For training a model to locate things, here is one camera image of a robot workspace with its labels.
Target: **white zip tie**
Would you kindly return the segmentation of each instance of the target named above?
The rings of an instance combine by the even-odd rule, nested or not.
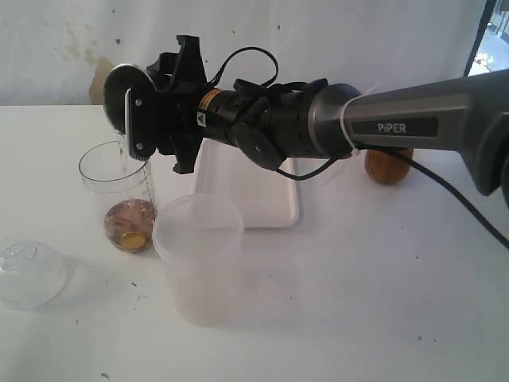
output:
[[[363,94],[361,95],[358,95],[357,97],[354,97],[352,99],[349,99],[345,105],[343,105],[343,108],[341,109],[341,113],[340,113],[340,125],[341,125],[341,130],[343,131],[343,135],[344,135],[344,138],[347,140],[348,144],[350,145],[350,147],[352,148],[352,157],[356,157],[357,155],[359,155],[359,149],[356,147],[355,143],[352,141],[352,139],[350,138],[350,135],[348,134],[348,131],[347,131],[347,127],[344,123],[344,113],[345,111],[347,110],[347,107],[350,103],[352,103],[353,101],[356,101],[358,100],[359,98],[363,98],[365,96],[369,96],[378,86],[380,85],[380,83],[377,83],[377,84],[374,84],[373,86],[371,86],[369,89],[367,89]]]

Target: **brown liquid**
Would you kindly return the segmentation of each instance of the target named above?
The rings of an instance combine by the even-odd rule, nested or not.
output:
[[[153,204],[129,199],[114,205],[104,217],[107,238],[123,251],[139,253],[152,246],[157,212]]]

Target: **white plastic tray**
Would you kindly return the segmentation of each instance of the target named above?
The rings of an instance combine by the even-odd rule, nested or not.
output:
[[[282,170],[294,173],[294,159],[286,160]],[[258,167],[239,149],[214,141],[202,146],[195,193],[230,199],[246,228],[288,228],[299,217],[295,181]]]

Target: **orange label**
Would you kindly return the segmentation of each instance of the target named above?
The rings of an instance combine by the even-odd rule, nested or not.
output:
[[[210,92],[208,92],[204,96],[204,98],[201,99],[200,105],[198,105],[198,108],[200,110],[207,110],[208,109],[208,105],[210,105],[210,103],[212,102],[214,97],[217,96],[218,94],[220,94],[221,92],[222,92],[222,90],[212,89]]]

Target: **yellow coin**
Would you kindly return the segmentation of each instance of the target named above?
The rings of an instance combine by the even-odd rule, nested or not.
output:
[[[146,239],[146,235],[142,232],[128,232],[124,233],[120,238],[120,245],[132,251],[145,246]]]

